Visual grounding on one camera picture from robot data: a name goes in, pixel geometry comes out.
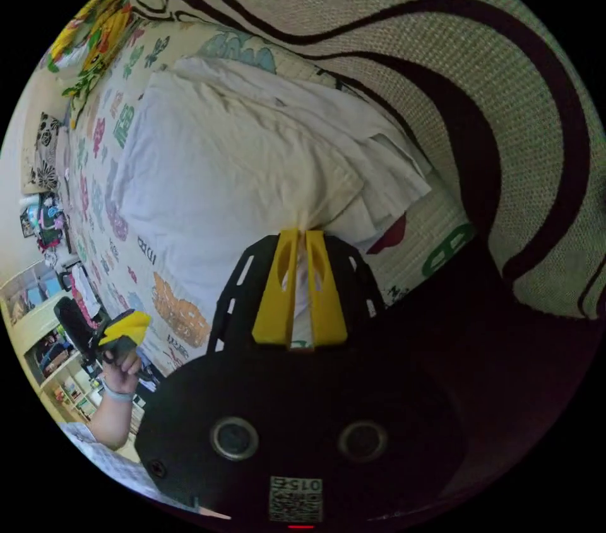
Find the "person's left hand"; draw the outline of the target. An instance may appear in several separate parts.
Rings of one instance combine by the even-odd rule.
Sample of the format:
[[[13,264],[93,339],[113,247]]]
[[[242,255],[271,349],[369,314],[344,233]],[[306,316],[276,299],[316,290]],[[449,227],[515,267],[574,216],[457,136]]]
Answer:
[[[132,396],[138,386],[138,373],[141,370],[141,358],[135,349],[114,358],[106,353],[102,365],[103,385],[110,396]]]

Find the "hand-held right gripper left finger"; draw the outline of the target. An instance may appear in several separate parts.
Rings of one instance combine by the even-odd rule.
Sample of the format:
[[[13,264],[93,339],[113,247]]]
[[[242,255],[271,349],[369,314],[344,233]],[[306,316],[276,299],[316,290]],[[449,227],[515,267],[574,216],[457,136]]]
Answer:
[[[259,345],[290,345],[294,321],[299,231],[277,237],[252,337]]]

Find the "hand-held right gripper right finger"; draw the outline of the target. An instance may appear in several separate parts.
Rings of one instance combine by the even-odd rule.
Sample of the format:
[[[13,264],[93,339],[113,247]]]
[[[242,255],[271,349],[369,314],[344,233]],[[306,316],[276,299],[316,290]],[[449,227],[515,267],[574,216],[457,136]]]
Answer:
[[[327,348],[344,344],[347,327],[324,233],[308,230],[305,241],[312,345]]]

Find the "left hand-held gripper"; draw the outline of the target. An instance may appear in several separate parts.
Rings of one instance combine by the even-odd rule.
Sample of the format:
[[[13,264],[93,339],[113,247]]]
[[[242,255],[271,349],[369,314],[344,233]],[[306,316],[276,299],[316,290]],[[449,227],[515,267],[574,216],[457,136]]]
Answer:
[[[150,316],[140,311],[126,311],[118,325],[108,326],[97,343],[97,356],[102,363],[122,363],[143,341]]]

